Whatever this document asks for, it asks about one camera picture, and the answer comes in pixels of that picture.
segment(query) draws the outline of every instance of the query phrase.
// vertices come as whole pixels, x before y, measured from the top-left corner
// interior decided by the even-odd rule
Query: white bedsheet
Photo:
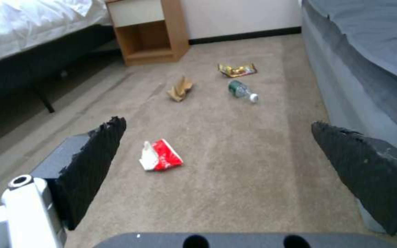
[[[98,23],[103,0],[0,0],[0,59]]]

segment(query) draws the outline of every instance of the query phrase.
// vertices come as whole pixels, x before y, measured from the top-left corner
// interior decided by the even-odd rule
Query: gray bed
[[[331,123],[397,148],[397,0],[303,0],[302,16]],[[383,232],[359,207],[367,227]]]

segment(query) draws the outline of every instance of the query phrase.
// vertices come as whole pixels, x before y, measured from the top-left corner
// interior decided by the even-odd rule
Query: bottle cap
[[[253,102],[253,103],[258,102],[258,95],[257,95],[257,94],[251,94],[251,95],[249,96],[249,100],[250,100],[251,102]]]

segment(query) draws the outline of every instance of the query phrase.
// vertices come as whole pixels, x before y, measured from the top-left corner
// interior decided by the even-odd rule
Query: bed
[[[397,148],[397,0],[303,0],[302,19],[331,123]],[[359,208],[368,228],[384,231]]]
[[[53,112],[40,80],[113,38],[102,0],[0,0],[0,98],[27,87]]]

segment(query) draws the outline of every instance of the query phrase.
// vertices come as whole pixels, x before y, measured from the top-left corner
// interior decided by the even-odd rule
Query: brown paper
[[[183,76],[182,79],[173,86],[167,94],[176,102],[180,102],[186,98],[186,92],[192,88],[192,81]]]

